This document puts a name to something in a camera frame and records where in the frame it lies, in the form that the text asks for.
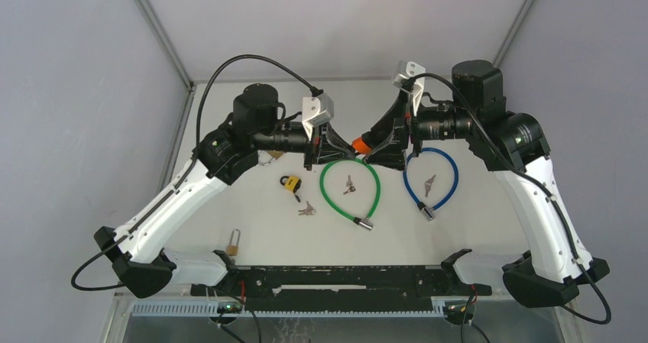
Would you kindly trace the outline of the orange black padlock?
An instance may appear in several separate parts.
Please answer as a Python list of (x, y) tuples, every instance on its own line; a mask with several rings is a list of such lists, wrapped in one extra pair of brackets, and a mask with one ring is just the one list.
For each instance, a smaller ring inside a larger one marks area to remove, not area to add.
[(358, 137), (354, 139), (352, 142), (352, 147), (359, 154), (366, 155), (366, 154), (370, 154), (370, 152), (372, 151), (372, 148), (367, 145), (363, 137)]

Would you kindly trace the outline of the yellow tag padlock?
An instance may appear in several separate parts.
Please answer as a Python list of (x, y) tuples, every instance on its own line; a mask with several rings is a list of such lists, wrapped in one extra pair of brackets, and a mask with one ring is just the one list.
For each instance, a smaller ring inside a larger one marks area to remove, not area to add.
[(302, 185), (302, 180), (298, 176), (282, 176), (280, 178), (280, 184), (291, 193), (297, 202), (301, 202), (298, 191)]

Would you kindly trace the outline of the blue cable lock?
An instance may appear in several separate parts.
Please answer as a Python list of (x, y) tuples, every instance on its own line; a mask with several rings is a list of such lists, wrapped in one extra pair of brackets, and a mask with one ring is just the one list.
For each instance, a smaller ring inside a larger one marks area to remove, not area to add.
[(454, 181), (452, 184), (452, 187), (450, 188), (449, 192), (435, 205), (428, 206), (424, 202), (422, 202), (415, 194), (413, 191), (410, 181), (408, 178), (408, 166), (410, 161), (414, 158), (415, 153), (411, 153), (406, 160), (406, 169), (402, 173), (403, 177), (403, 183), (406, 187), (407, 192), (409, 193), (411, 199), (416, 203), (417, 208), (420, 210), (420, 212), (425, 216), (427, 221), (432, 221), (435, 218), (434, 212), (438, 209), (440, 209), (443, 205), (445, 205), (454, 195), (457, 187), (458, 187), (458, 182), (459, 182), (459, 171), (456, 162), (452, 157), (450, 157), (445, 151), (433, 148), (433, 147), (424, 147), (421, 149), (421, 152), (430, 152), (430, 153), (436, 153), (441, 156), (443, 156), (449, 164), (451, 165), (454, 173)]

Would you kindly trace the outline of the green lock silver keys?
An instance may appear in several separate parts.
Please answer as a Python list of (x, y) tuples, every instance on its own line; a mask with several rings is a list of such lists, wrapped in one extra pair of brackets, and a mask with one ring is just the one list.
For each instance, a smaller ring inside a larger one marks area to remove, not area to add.
[(344, 195), (349, 194), (349, 193), (353, 193), (353, 192), (356, 191), (356, 188), (355, 188), (354, 183), (352, 181), (352, 176), (351, 175), (348, 175), (345, 185), (346, 185), (346, 191), (343, 192)]

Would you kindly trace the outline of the large brass padlock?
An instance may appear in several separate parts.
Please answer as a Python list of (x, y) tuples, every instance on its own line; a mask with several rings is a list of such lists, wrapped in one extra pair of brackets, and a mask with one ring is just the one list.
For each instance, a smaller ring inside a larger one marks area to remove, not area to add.
[(278, 160), (284, 155), (284, 152), (274, 150), (260, 150), (258, 151), (258, 165), (268, 166), (275, 160)]

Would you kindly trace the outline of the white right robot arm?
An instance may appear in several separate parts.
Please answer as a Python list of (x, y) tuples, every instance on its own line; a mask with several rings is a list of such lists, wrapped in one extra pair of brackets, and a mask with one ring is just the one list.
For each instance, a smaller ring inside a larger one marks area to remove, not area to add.
[(454, 65), (444, 81), (452, 101), (442, 108), (421, 103), (428, 78), (418, 63), (400, 62), (393, 78), (398, 97), (354, 148), (366, 163), (404, 172), (426, 141), (467, 141), (507, 193), (529, 246), (518, 255), (454, 253), (442, 264), (445, 290), (502, 289), (521, 305), (540, 308), (565, 306), (580, 286), (596, 286), (610, 267), (587, 250), (565, 210), (539, 122), (507, 110), (502, 72), (486, 60)]

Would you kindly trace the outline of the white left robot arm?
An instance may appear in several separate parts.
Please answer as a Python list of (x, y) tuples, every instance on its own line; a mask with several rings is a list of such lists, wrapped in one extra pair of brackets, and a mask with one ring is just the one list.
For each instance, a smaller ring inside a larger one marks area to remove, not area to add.
[(121, 284), (137, 298), (151, 297), (170, 284), (202, 284), (222, 295), (233, 293), (238, 273), (223, 251), (187, 254), (166, 249), (170, 237), (192, 214), (258, 165), (261, 150), (298, 153), (304, 167), (355, 156), (333, 130), (334, 102), (319, 92), (302, 101), (301, 121), (281, 118), (277, 90), (246, 87), (223, 124), (193, 149), (191, 158), (134, 218), (94, 235)]

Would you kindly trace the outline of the brass padlock silver keys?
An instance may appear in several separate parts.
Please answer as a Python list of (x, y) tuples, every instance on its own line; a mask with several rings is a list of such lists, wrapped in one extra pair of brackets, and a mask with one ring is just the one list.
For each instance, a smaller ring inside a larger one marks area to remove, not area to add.
[(305, 207), (304, 209), (300, 209), (300, 210), (298, 211), (298, 215), (307, 215), (307, 216), (311, 216), (311, 215), (315, 215), (315, 214), (316, 214), (316, 210), (315, 210), (315, 208), (310, 204), (309, 201), (306, 201), (306, 207)]

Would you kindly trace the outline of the green cable lock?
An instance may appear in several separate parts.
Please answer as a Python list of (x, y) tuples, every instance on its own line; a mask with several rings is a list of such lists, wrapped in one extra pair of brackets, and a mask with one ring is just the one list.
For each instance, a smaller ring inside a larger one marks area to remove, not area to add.
[[(348, 212), (346, 209), (341, 207), (337, 202), (333, 200), (333, 198), (329, 195), (329, 191), (327, 190), (326, 187), (326, 178), (327, 175), (329, 174), (330, 170), (335, 167), (336, 165), (342, 163), (342, 162), (352, 162), (356, 163), (359, 166), (362, 166), (364, 169), (366, 169), (370, 174), (371, 177), (374, 181), (374, 196), (371, 201), (371, 205), (369, 210), (366, 212), (366, 215), (363, 217), (352, 214)], [(374, 216), (375, 212), (378, 209), (378, 206), (380, 205), (381, 201), (381, 196), (382, 196), (382, 184), (381, 184), (381, 179), (377, 173), (377, 171), (372, 167), (372, 165), (365, 163), (362, 159), (355, 158), (353, 160), (346, 159), (346, 160), (335, 160), (331, 163), (326, 164), (320, 175), (319, 175), (319, 181), (318, 181), (318, 186), (319, 186), (319, 191), (321, 196), (323, 197), (324, 201), (326, 204), (337, 214), (339, 214), (341, 217), (349, 220), (352, 222), (354, 225), (358, 226), (359, 228), (363, 228), (366, 231), (372, 231), (374, 229), (374, 223), (371, 221), (372, 217)]]

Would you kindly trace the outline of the blue lock silver keys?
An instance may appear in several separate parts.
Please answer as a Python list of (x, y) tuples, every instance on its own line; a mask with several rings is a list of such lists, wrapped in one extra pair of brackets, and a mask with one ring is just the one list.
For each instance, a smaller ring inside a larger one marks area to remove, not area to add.
[(432, 189), (433, 183), (436, 179), (436, 175), (432, 175), (429, 179), (427, 179), (424, 183), (424, 190), (425, 190), (425, 197), (427, 198), (429, 196), (429, 192)]

